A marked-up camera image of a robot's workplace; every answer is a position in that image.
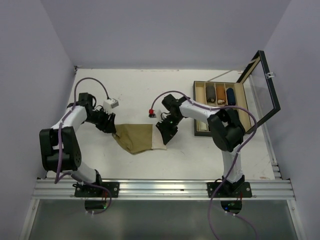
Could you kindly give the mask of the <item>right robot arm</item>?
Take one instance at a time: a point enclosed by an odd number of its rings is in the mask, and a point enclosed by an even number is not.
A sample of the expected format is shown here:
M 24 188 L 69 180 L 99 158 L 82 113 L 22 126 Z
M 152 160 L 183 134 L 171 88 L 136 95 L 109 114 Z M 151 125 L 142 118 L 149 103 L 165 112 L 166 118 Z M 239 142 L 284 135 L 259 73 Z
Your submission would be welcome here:
M 238 112 L 232 108 L 211 108 L 186 96 L 177 99 L 172 94 L 165 96 L 161 103 L 169 112 L 156 124 L 163 144 L 167 145 L 176 135 L 178 124 L 184 118 L 192 118 L 207 125 L 213 142 L 222 152 L 224 167 L 221 184 L 213 186 L 212 190 L 217 197 L 235 198 L 239 195 L 241 185 L 245 182 L 240 148 L 246 131 Z

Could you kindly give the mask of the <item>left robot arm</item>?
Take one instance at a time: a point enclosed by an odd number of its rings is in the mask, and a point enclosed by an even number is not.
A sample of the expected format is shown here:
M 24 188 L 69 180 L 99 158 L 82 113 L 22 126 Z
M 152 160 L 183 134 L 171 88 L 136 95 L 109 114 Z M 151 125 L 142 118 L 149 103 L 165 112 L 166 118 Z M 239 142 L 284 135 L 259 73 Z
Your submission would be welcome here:
M 96 98 L 90 93 L 80 93 L 70 103 L 58 123 L 39 132 L 40 152 L 43 168 L 56 174 L 55 183 L 70 176 L 76 183 L 74 195 L 77 198 L 117 198 L 120 184 L 104 182 L 98 170 L 89 167 L 82 160 L 76 132 L 83 123 L 93 124 L 107 134 L 116 132 L 112 110 L 119 105 L 113 98 L 107 98 L 96 108 Z

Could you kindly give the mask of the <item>khaki underwear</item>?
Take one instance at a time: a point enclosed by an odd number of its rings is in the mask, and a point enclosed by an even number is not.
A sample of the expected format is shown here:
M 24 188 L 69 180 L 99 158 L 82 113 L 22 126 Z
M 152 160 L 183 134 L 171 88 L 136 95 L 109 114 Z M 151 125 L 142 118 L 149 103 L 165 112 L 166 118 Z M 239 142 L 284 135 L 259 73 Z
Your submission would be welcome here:
M 121 148 L 132 155 L 167 149 L 154 124 L 116 124 L 115 129 L 113 138 Z

